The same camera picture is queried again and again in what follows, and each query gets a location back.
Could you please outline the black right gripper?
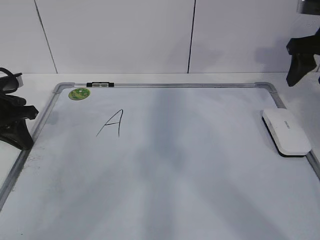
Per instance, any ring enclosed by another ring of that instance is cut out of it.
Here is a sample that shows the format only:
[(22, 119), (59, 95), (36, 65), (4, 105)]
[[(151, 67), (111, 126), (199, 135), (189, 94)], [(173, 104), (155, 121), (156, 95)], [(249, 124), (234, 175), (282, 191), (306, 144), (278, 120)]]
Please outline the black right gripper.
[(292, 55), (286, 82), (289, 87), (293, 87), (317, 67), (314, 55), (320, 54), (320, 36), (291, 38), (286, 49)]

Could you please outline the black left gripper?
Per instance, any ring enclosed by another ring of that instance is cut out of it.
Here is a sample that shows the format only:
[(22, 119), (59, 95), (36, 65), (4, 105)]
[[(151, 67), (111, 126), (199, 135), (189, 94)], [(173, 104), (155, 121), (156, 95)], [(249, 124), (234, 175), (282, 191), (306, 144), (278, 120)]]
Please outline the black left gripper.
[(30, 150), (34, 140), (28, 130), (26, 119), (34, 120), (39, 111), (34, 105), (14, 95), (0, 95), (0, 140), (19, 150)]

